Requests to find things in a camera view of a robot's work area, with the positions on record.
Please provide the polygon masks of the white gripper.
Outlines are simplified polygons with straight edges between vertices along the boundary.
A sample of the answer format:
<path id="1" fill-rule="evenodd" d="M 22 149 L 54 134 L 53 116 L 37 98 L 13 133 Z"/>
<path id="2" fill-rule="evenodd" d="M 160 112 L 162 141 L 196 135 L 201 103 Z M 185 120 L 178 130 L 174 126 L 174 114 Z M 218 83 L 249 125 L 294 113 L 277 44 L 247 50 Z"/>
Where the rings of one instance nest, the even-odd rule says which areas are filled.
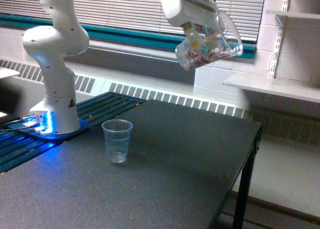
<path id="1" fill-rule="evenodd" d="M 200 49 L 201 37 L 209 51 L 217 47 L 217 34 L 210 24 L 206 24 L 213 20 L 219 11 L 213 0 L 160 0 L 160 2 L 167 21 L 172 26 L 182 27 L 191 49 Z"/>

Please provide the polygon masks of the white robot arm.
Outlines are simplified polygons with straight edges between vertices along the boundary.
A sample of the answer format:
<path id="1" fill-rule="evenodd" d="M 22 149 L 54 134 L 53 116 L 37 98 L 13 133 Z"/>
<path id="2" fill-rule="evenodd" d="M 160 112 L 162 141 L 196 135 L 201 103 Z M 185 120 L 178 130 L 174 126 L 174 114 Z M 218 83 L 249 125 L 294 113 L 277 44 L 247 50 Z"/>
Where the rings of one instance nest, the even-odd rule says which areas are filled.
<path id="1" fill-rule="evenodd" d="M 191 26 L 203 26 L 219 11 L 213 0 L 160 0 L 168 22 L 186 35 Z M 41 135 L 76 132 L 81 124 L 76 106 L 75 74 L 64 58 L 76 56 L 89 47 L 89 36 L 80 25 L 74 0 L 40 0 L 52 19 L 51 26 L 25 31 L 23 47 L 40 66 L 44 78 L 44 98 L 23 119 L 26 127 Z"/>

